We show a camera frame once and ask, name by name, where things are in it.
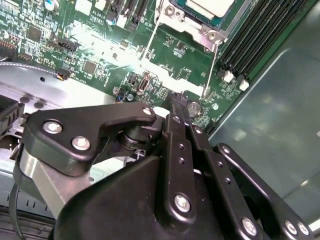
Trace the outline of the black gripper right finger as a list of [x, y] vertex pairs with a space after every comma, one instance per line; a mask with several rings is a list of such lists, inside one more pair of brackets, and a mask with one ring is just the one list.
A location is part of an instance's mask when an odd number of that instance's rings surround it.
[[229, 145], [210, 145], [204, 131], [192, 123], [183, 95], [180, 107], [226, 240], [315, 239], [302, 218]]

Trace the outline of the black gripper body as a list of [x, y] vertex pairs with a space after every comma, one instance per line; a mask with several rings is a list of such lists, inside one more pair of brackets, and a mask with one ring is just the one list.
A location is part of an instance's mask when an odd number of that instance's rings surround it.
[[[193, 224], [182, 229], [164, 201], [195, 191]], [[54, 240], [230, 240], [233, 226], [212, 198], [192, 161], [167, 164], [149, 157], [125, 167], [74, 196], [61, 211]]]

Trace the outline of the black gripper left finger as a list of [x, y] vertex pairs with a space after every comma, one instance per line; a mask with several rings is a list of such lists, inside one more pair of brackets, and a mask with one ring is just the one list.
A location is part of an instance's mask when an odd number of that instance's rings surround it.
[[[38, 111], [25, 123], [18, 162], [56, 221], [78, 193], [150, 157], [166, 164], [192, 162], [181, 94], [169, 94], [161, 116], [141, 102]], [[194, 190], [164, 200], [170, 220], [187, 227], [196, 220]]]

